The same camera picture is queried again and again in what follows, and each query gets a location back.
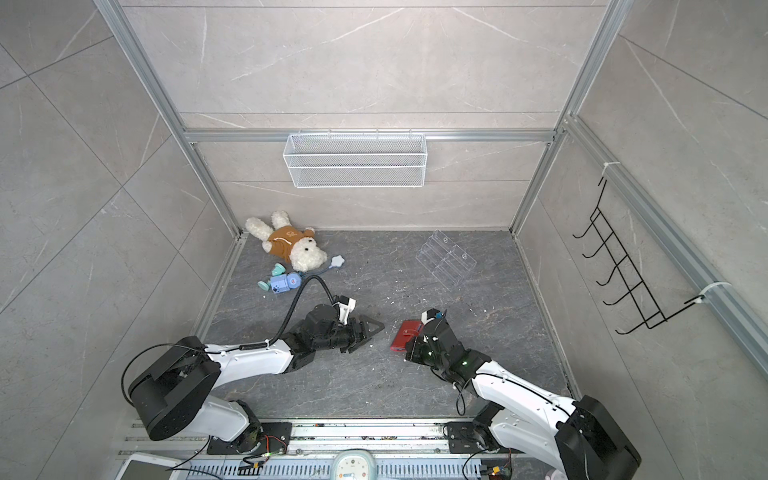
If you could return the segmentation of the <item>red leather card holder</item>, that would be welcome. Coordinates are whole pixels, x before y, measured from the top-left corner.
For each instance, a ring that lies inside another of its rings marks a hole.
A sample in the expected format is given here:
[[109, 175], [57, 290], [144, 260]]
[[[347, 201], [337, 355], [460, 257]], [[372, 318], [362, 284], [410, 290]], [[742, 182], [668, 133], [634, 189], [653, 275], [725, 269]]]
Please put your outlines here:
[[422, 328], [423, 323], [420, 320], [403, 321], [390, 345], [390, 350], [398, 353], [406, 352], [407, 345], [421, 333]]

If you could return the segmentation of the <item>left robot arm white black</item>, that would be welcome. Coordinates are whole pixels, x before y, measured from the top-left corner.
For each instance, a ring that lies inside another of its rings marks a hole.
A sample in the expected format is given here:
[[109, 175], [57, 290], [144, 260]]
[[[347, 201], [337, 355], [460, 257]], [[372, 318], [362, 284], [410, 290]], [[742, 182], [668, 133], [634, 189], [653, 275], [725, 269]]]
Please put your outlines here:
[[193, 433], [250, 450], [261, 422], [244, 401], [226, 401], [212, 391], [250, 377], [301, 369], [318, 351], [352, 353], [384, 330], [383, 323], [354, 317], [351, 309], [341, 303], [318, 305], [271, 342], [215, 345], [184, 337], [130, 384], [128, 401], [152, 441]]

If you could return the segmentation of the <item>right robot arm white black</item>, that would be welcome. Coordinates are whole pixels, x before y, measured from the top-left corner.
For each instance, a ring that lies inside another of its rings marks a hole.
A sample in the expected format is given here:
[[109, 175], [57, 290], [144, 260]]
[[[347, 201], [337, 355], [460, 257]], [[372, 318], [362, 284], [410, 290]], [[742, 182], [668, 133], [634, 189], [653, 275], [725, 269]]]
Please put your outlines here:
[[406, 343], [405, 359], [486, 402], [472, 421], [481, 449], [523, 452], [568, 479], [634, 477], [642, 457], [600, 401], [558, 395], [512, 374], [464, 347], [438, 310], [424, 312], [420, 323], [418, 335]]

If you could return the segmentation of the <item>clear acrylic tiered card stand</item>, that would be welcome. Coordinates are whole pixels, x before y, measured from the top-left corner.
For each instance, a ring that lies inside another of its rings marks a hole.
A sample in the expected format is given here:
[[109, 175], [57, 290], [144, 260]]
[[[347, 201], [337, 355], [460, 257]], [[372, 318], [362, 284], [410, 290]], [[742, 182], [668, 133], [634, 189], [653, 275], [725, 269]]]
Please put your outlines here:
[[465, 249], [440, 230], [428, 237], [416, 260], [446, 289], [459, 287], [477, 265]]

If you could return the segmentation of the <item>teal toy piece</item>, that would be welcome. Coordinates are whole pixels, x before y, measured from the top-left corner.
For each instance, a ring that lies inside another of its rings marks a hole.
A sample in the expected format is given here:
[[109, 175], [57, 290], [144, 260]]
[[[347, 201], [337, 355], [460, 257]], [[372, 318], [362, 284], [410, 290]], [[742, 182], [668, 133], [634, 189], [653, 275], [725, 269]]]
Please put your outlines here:
[[265, 280], [258, 281], [257, 286], [264, 291], [269, 291], [271, 289], [271, 279], [273, 277], [280, 276], [285, 273], [286, 273], [285, 266], [282, 263], [275, 263], [274, 267], [270, 272], [270, 276]]

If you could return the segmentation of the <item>white teddy bear brown shirt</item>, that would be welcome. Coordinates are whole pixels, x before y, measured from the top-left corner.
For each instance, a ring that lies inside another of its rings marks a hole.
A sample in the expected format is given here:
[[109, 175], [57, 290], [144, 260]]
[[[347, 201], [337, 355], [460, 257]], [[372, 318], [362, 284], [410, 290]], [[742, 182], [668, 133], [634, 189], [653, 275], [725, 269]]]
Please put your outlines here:
[[317, 270], [328, 260], [327, 253], [318, 246], [315, 231], [297, 229], [285, 211], [273, 212], [271, 224], [250, 217], [245, 221], [245, 230], [261, 242], [266, 253], [289, 263], [297, 272]]

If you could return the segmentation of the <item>white round device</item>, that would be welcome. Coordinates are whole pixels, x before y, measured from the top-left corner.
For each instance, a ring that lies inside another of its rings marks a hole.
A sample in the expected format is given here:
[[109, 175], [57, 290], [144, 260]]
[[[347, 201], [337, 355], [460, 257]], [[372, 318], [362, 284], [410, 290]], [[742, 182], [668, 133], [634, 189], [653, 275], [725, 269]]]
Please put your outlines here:
[[376, 460], [366, 450], [342, 451], [331, 465], [329, 478], [331, 480], [376, 480], [378, 478]]

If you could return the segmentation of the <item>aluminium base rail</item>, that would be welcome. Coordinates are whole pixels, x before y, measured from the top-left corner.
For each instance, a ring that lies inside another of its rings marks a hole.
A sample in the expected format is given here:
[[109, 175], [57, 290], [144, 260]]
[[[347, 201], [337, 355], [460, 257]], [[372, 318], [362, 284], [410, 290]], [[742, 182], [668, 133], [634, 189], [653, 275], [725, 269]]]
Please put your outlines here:
[[469, 423], [426, 419], [269, 419], [251, 453], [237, 453], [203, 435], [152, 441], [138, 421], [123, 427], [114, 447], [132, 454], [168, 457], [181, 479], [333, 479], [342, 453], [361, 450], [379, 479], [540, 479], [550, 466], [515, 449], [484, 450], [471, 440]]

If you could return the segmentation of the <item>horizontal aluminium wall rail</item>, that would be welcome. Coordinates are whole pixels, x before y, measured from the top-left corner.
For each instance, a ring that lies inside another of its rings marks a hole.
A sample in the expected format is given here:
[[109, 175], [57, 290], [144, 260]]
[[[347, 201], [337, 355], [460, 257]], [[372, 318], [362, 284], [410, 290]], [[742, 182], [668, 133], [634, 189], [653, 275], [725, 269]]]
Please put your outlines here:
[[290, 135], [374, 137], [423, 136], [427, 141], [446, 142], [551, 142], [555, 129], [546, 128], [317, 128], [317, 129], [188, 129], [184, 138], [200, 142], [285, 142]]

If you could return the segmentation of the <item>right wall aluminium rail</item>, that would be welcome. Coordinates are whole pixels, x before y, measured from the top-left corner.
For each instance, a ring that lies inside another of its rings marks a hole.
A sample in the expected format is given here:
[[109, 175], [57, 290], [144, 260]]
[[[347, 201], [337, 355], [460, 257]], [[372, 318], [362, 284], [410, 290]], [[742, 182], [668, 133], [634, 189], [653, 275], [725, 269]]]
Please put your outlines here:
[[642, 222], [657, 245], [692, 287], [704, 296], [713, 315], [762, 375], [767, 374], [767, 324], [705, 258], [671, 217], [621, 165], [598, 136], [577, 115], [564, 128], [598, 164], [601, 175]]

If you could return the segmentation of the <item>left aluminium corner post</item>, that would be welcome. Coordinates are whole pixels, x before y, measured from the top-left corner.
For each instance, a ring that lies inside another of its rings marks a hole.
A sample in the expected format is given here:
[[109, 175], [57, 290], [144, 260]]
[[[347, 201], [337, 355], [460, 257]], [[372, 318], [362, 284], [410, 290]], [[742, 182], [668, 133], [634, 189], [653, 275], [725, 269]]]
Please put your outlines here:
[[94, 4], [168, 127], [171, 136], [200, 180], [213, 206], [232, 236], [238, 238], [242, 230], [234, 213], [195, 145], [187, 139], [181, 117], [149, 61], [121, 5], [118, 1], [113, 0], [95, 0]]

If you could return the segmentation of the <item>vertical aluminium corner post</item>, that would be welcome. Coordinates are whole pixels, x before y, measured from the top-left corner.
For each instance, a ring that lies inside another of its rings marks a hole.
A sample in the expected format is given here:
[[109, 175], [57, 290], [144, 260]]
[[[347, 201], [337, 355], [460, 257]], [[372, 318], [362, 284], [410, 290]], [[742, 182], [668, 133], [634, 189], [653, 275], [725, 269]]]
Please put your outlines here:
[[632, 5], [632, 0], [612, 0], [608, 2], [605, 15], [593, 38], [584, 64], [557, 119], [552, 139], [546, 143], [546, 147], [534, 170], [533, 177], [510, 225], [509, 232], [513, 237], [517, 238], [521, 234], [525, 221], [532, 211], [533, 204], [538, 198], [567, 135], [566, 123], [569, 119], [574, 118], [581, 109], [619, 30], [629, 15]]

